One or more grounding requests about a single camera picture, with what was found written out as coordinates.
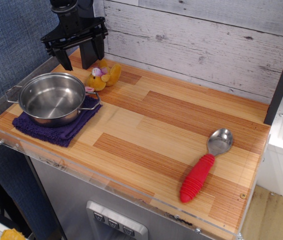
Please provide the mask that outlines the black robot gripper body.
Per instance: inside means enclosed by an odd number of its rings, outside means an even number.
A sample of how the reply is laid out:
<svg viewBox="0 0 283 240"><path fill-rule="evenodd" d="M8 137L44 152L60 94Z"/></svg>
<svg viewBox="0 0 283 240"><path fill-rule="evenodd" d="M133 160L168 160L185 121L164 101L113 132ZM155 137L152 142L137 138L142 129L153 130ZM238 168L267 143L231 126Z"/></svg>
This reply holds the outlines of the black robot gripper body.
<svg viewBox="0 0 283 240"><path fill-rule="evenodd" d="M41 42L45 45L47 53L51 56L55 56L54 49L70 49L78 45L76 41L76 20L78 19L75 13L76 5L52 5L51 11L58 16L59 23L57 27L51 32L47 33L41 38ZM106 28L106 19L99 17L102 29L100 35L105 37L108 35Z"/></svg>

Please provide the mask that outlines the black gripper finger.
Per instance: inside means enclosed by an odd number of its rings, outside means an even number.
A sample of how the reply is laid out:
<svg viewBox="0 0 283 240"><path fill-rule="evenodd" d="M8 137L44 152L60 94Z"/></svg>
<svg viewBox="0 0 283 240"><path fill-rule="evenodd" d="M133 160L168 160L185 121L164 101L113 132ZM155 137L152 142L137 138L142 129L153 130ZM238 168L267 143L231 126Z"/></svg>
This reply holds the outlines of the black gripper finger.
<svg viewBox="0 0 283 240"><path fill-rule="evenodd" d="M102 35L97 35L91 40L91 42L97 59L102 60L105 56L104 37Z"/></svg>
<svg viewBox="0 0 283 240"><path fill-rule="evenodd" d="M66 71L73 71L71 61L68 57L67 51L63 48L55 48L54 54L59 63L63 66Z"/></svg>

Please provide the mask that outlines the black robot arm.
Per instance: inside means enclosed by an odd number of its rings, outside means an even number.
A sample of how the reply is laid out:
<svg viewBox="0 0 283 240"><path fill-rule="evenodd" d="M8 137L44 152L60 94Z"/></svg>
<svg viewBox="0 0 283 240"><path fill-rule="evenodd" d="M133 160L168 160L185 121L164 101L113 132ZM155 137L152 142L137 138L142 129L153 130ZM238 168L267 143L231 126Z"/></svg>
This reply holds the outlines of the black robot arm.
<svg viewBox="0 0 283 240"><path fill-rule="evenodd" d="M41 42L50 56L56 57L65 70L72 64L67 50L79 47L83 69L105 56L104 39L108 35L104 17L95 17L92 0L51 0L51 11L58 16L57 27Z"/></svg>

